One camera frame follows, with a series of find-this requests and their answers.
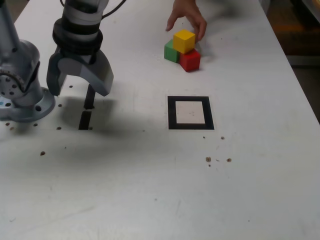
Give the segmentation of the person's hand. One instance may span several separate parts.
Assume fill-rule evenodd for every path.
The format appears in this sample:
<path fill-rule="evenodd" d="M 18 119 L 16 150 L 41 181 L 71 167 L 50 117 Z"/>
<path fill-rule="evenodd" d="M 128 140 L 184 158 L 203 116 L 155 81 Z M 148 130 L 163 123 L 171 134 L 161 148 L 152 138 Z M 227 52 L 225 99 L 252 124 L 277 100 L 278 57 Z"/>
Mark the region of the person's hand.
<path fill-rule="evenodd" d="M 193 27 L 196 42 L 202 40 L 206 33 L 207 22 L 202 16 L 195 0 L 175 0 L 171 14 L 167 20 L 165 31 L 169 32 L 175 25 L 177 19 L 186 17 Z"/>

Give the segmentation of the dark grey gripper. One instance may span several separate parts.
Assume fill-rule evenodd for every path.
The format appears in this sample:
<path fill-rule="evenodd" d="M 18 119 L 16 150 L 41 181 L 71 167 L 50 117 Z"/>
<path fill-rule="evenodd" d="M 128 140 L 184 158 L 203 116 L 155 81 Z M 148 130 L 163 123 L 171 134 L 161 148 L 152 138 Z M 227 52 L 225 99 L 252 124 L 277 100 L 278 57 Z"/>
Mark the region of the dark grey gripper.
<path fill-rule="evenodd" d="M 110 93 L 114 79 L 110 62 L 100 49 L 90 54 L 78 54 L 57 47 L 49 59 L 46 75 L 52 95 L 61 94 L 67 75 L 86 80 L 96 93 L 104 97 Z"/>

